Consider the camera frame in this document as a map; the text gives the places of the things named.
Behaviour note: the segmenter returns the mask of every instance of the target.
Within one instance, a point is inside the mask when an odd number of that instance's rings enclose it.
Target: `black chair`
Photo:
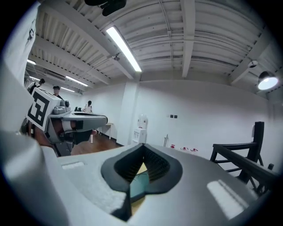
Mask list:
[[[264,187],[263,184],[260,184],[257,188],[249,170],[247,169],[243,170],[243,168],[239,166],[240,164],[233,157],[231,157],[231,153],[233,155],[236,153],[232,151],[249,149],[248,156],[245,159],[248,159],[255,163],[260,161],[260,164],[263,166],[263,162],[260,156],[263,137],[264,137],[264,122],[255,122],[253,142],[240,143],[240,144],[213,144],[213,152],[210,158],[212,162],[215,162],[217,164],[231,162],[235,164],[236,166],[238,166],[238,168],[229,169],[229,170],[226,170],[226,172],[230,173],[230,172],[241,170],[240,175],[237,178],[241,180],[242,182],[244,182],[245,184],[247,184],[248,181],[250,180],[254,187],[255,192],[257,192],[259,195],[264,194],[267,191],[266,186],[265,186],[265,190],[262,190]],[[227,158],[227,160],[216,160],[217,154],[221,154],[223,157]],[[271,170],[272,168],[273,168],[273,164],[269,164],[268,169]]]

